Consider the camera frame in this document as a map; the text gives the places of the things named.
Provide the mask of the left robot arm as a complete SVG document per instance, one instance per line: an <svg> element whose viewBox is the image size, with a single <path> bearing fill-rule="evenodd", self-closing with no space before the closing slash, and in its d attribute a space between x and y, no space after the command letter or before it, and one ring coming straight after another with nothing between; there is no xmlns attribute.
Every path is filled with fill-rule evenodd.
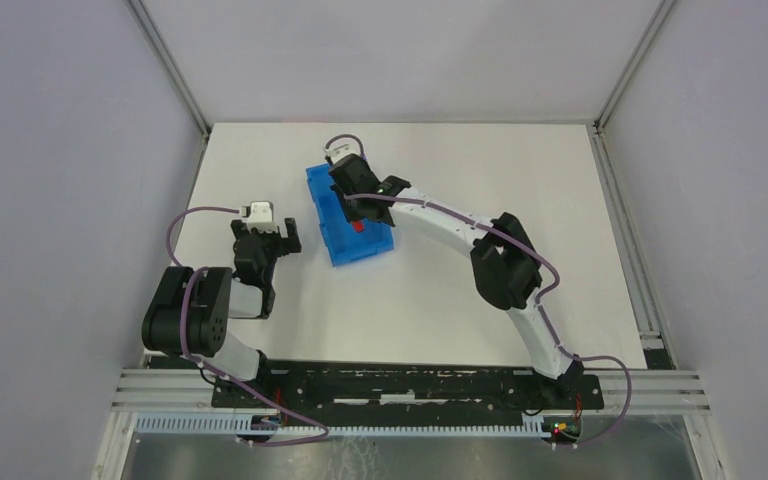
<svg viewBox="0 0 768 480"><path fill-rule="evenodd" d="M199 275L191 267L167 268L142 322L144 347L210 365L238 379L235 392L248 406L266 405L274 394L273 379L260 372L267 357L231 336L229 321L271 315L277 261L302 251L295 219L284 225L282 233L276 225L234 220L232 267L209 267Z"/></svg>

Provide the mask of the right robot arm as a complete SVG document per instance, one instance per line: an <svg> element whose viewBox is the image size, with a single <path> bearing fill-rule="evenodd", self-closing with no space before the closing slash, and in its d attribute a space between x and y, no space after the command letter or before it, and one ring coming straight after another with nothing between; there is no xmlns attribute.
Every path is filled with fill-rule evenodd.
<svg viewBox="0 0 768 480"><path fill-rule="evenodd" d="M508 315L526 346L540 400L562 408L577 396L582 363L564 348L542 308L540 268L546 261L516 216L466 213L399 177L379 179L354 150L332 150L325 159L347 221L411 228L468 258L479 296Z"/></svg>

